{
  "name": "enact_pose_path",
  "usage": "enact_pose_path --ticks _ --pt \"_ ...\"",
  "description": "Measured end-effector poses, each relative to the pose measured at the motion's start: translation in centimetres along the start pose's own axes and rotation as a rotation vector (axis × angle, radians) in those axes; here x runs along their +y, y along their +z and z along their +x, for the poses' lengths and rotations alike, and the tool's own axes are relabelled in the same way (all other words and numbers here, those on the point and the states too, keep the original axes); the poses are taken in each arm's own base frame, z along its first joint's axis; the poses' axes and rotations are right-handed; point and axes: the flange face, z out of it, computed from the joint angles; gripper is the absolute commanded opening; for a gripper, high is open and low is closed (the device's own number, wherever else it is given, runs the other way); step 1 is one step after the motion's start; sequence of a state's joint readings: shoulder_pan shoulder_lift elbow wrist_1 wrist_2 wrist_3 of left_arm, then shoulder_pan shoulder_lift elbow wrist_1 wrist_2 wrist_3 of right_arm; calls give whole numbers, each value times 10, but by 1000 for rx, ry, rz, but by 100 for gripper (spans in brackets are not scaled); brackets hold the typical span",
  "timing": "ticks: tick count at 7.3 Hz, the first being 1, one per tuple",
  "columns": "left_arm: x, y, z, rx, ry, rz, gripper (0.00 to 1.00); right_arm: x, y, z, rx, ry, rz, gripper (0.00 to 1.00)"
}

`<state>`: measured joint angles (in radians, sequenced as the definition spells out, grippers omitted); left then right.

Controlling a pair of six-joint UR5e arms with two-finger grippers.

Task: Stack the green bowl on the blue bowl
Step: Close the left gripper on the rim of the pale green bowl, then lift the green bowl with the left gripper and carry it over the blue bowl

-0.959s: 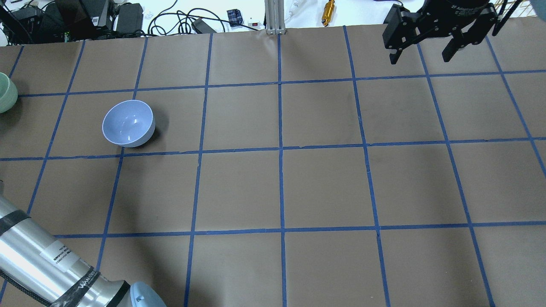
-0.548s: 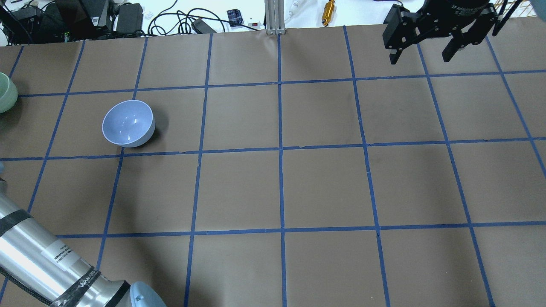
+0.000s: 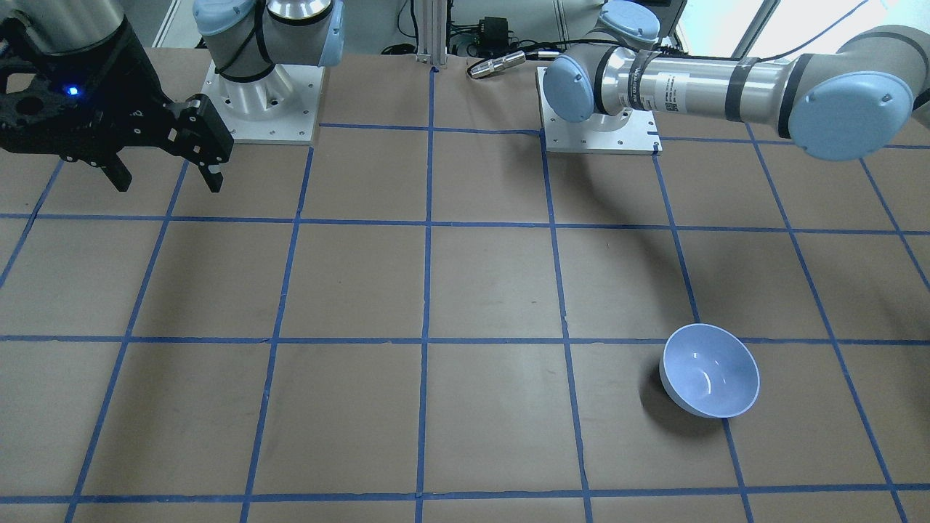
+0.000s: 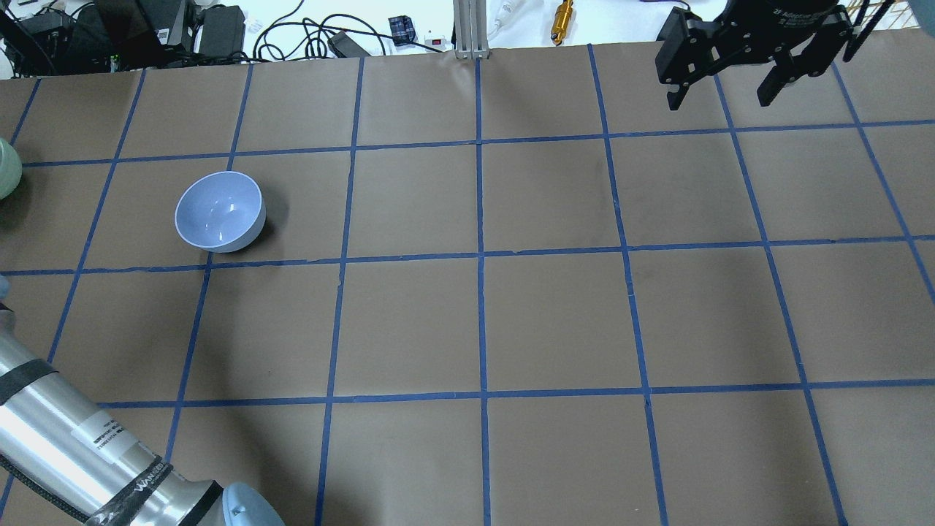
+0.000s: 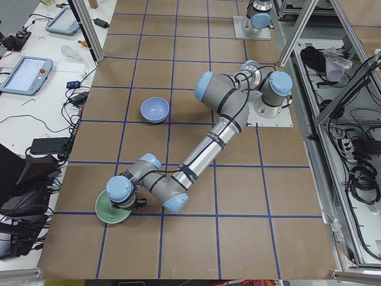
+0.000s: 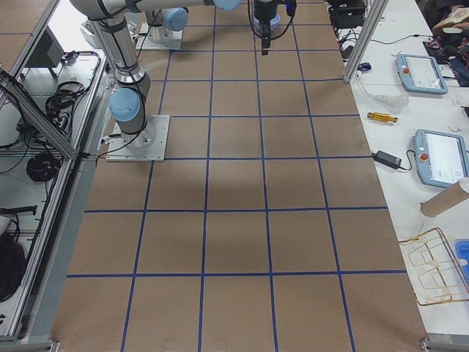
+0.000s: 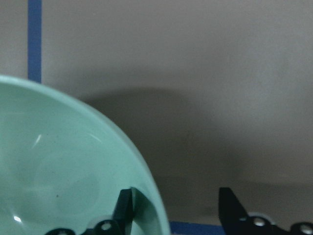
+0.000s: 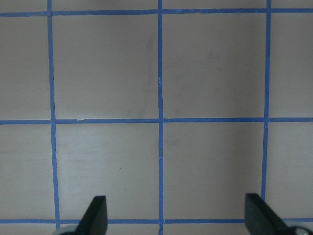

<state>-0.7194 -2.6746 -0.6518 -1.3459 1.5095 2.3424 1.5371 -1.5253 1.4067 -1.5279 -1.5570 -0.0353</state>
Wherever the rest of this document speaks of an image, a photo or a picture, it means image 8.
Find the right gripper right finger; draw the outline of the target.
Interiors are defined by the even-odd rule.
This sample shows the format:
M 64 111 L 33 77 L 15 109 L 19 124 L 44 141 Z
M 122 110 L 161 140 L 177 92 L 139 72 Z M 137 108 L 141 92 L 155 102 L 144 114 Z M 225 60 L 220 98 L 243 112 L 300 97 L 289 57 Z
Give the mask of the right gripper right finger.
M 256 193 L 246 193 L 245 226 L 250 235 L 288 235 L 283 220 Z

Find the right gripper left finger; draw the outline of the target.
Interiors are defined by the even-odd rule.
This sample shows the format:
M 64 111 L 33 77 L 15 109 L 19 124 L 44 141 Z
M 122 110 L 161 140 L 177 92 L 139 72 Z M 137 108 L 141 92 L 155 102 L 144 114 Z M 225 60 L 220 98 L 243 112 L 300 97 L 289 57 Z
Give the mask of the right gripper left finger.
M 76 235 L 105 235 L 108 212 L 105 196 L 95 196 L 75 229 Z

